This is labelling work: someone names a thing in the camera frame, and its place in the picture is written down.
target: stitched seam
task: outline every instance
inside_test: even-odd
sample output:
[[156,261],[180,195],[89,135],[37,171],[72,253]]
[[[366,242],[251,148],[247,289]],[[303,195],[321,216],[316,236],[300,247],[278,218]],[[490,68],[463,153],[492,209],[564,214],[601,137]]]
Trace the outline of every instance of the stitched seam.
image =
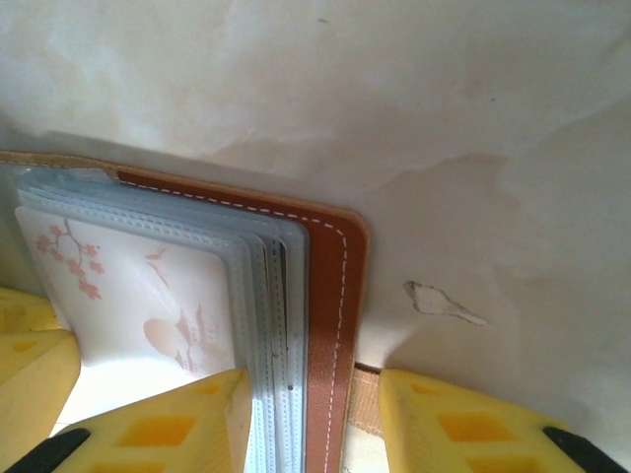
[[[12,161],[5,161],[3,163],[9,164],[9,165],[36,166],[36,167],[41,167],[41,168],[62,168],[62,169],[67,168],[66,166],[63,166],[63,165],[25,164],[25,163],[17,163],[17,162],[12,162]],[[142,189],[158,190],[158,191],[170,193],[173,195],[182,195],[181,192],[171,191],[170,189],[165,189],[165,188],[161,189],[158,187],[151,187],[147,185],[136,184],[135,182],[124,181],[121,179],[117,179],[117,180],[123,184],[132,185],[134,187],[139,187]],[[335,335],[335,350],[333,351],[331,390],[330,390],[329,400],[328,400],[328,423],[327,423],[327,428],[326,428],[326,446],[324,448],[324,473],[328,472],[328,455],[330,451],[331,428],[332,428],[332,423],[333,423],[333,397],[335,394],[335,378],[337,377],[337,358],[338,358],[339,349],[341,346],[340,338],[341,338],[341,332],[342,332],[342,320],[344,318],[343,308],[344,308],[344,295],[345,295],[345,289],[346,289],[346,265],[348,263],[348,241],[346,239],[346,235],[344,234],[344,232],[334,227],[332,224],[323,222],[320,219],[310,219],[308,217],[303,217],[297,214],[286,214],[283,212],[271,211],[270,209],[262,209],[262,208],[249,207],[249,206],[245,207],[242,204],[236,204],[234,202],[229,202],[226,200],[217,200],[217,199],[213,199],[212,197],[206,197],[203,195],[193,195],[189,193],[186,193],[183,195],[185,195],[186,197],[194,197],[195,199],[199,199],[199,200],[210,201],[219,205],[228,205],[228,206],[237,207],[237,208],[247,208],[250,211],[261,212],[265,214],[273,213],[273,215],[277,215],[279,217],[286,217],[293,220],[302,220],[303,222],[311,221],[315,224],[324,225],[326,228],[330,230],[335,230],[335,232],[341,236],[342,246],[344,248],[344,254],[342,258],[342,276],[341,276],[342,285],[340,289],[339,308],[337,310],[337,333]]]

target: black plastic piece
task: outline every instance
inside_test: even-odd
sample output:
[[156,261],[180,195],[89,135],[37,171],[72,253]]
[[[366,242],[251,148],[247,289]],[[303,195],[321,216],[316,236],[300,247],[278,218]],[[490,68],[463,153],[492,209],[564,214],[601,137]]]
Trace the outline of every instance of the black plastic piece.
[[589,440],[556,427],[543,432],[586,473],[628,473]]
[[88,439],[90,431],[74,429],[44,440],[5,473],[52,473]]

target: cherry blossom print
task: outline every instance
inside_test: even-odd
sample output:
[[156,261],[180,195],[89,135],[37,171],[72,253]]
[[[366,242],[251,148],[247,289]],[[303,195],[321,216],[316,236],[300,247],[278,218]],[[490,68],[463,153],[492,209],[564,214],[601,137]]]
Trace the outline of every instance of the cherry blossom print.
[[94,284],[89,284],[85,279],[79,280],[79,291],[85,293],[93,301],[101,298],[99,288],[97,288]]
[[90,261],[90,269],[92,269],[97,274],[103,274],[105,271],[101,263],[96,261]]
[[[72,242],[72,246],[76,248],[76,254],[63,254],[60,248],[60,242],[68,239]],[[58,263],[65,264],[70,274],[77,278],[77,287],[79,291],[84,293],[92,301],[99,300],[101,294],[99,287],[93,282],[88,281],[87,271],[102,275],[105,272],[103,265],[97,261],[99,256],[99,247],[95,244],[82,244],[72,234],[68,219],[63,219],[63,225],[51,225],[48,227],[48,233],[40,235],[35,241],[35,247],[38,251],[50,256]]]

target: beige fabric strip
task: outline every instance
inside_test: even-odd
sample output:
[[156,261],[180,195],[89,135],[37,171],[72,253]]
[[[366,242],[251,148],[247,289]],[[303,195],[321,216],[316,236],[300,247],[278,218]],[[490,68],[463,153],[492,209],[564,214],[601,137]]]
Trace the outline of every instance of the beige fabric strip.
[[372,436],[383,436],[379,420],[378,372],[359,366],[353,370],[348,423]]

